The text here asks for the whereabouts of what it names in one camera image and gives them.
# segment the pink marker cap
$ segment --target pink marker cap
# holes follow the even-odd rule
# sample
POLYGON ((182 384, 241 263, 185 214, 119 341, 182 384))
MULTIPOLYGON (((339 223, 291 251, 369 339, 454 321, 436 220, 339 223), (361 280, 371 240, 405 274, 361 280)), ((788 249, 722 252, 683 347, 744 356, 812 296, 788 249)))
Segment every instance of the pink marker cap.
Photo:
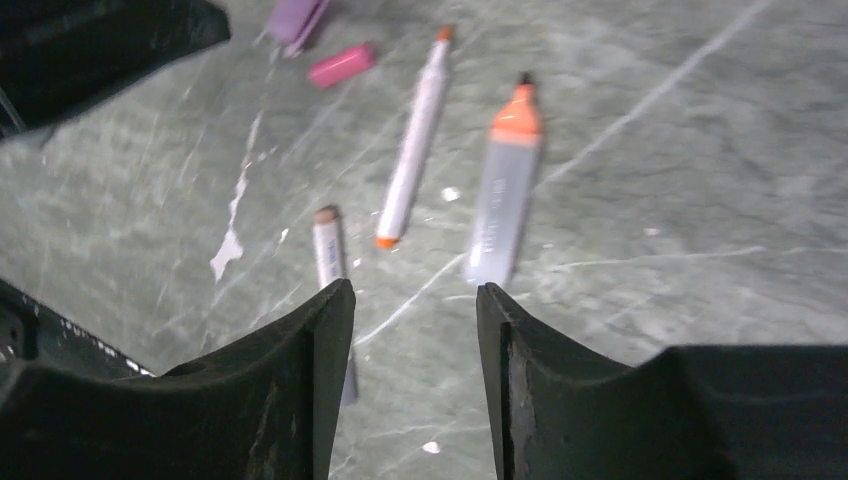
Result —
POLYGON ((321 60, 309 69, 309 80, 320 89, 359 75, 374 66, 374 51, 367 43, 321 60))

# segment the orange marker cap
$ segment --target orange marker cap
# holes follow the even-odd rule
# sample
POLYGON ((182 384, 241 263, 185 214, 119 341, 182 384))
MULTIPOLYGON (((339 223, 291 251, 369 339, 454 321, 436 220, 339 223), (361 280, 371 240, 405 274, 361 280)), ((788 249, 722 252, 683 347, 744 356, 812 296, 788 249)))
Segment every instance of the orange marker cap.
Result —
POLYGON ((541 135, 542 122, 533 105, 536 86, 530 72, 521 74, 521 81, 515 87, 512 100, 498 112, 492 124, 492 130, 501 130, 522 135, 541 135))
POLYGON ((399 238, 389 238, 389 237, 377 237, 377 247, 383 249, 389 249, 397 245, 399 238))

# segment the white marker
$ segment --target white marker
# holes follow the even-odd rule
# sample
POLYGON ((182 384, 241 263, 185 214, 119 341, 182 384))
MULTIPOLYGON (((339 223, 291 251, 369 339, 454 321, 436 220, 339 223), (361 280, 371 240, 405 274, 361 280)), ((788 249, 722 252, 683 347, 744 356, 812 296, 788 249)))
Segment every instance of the white marker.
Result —
MULTIPOLYGON (((339 212, 336 207, 328 206, 315 212, 312 224, 312 242, 315 247, 315 263, 318 265, 318 282, 321 288, 339 278, 347 278, 344 253, 342 252, 342 232, 339 225, 339 212)), ((347 358, 345 382, 342 388, 342 405, 356 402, 359 396, 356 382, 356 365, 353 350, 347 358)))
POLYGON ((442 96, 448 84, 447 59, 452 37, 453 27, 442 27, 430 50, 427 64, 421 70, 412 113, 377 226, 377 246, 380 248, 394 247, 406 229, 412 200, 418 190, 424 161, 427 160, 430 142, 436 130, 442 96))

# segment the dark gray surface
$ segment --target dark gray surface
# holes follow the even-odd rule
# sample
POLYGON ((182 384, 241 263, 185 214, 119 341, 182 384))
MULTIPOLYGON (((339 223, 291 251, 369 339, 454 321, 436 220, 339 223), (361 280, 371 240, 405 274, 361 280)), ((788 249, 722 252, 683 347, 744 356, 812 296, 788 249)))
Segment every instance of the dark gray surface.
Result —
POLYGON ((488 124, 527 68, 548 144, 509 291, 531 313, 629 363, 675 342, 848 340, 844 1, 354 0, 295 60, 256 40, 270 2, 227 3, 230 45, 43 152, 0 151, 0 272, 162 372, 314 294, 311 215, 338 203, 361 398, 334 478, 494 478, 460 266, 488 124), (445 22, 448 103, 409 234, 379 251, 406 104, 445 22), (311 63, 365 40, 375 69, 308 84, 311 63), (216 282, 231 216, 243 255, 216 282))

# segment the black curved piece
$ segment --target black curved piece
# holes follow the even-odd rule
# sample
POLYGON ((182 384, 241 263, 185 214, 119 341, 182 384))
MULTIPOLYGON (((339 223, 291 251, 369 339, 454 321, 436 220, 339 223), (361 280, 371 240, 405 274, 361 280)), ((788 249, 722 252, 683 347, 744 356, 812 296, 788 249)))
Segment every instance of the black curved piece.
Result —
POLYGON ((848 478, 848 348, 679 346, 629 368, 497 285, 477 328, 500 480, 848 478))
POLYGON ((326 479, 354 305, 338 280, 158 378, 7 359, 0 478, 326 479))
POLYGON ((0 2, 0 141, 79 115, 230 38, 205 0, 0 2))
POLYGON ((11 358, 100 379, 151 376, 117 348, 0 279, 0 364, 11 358))

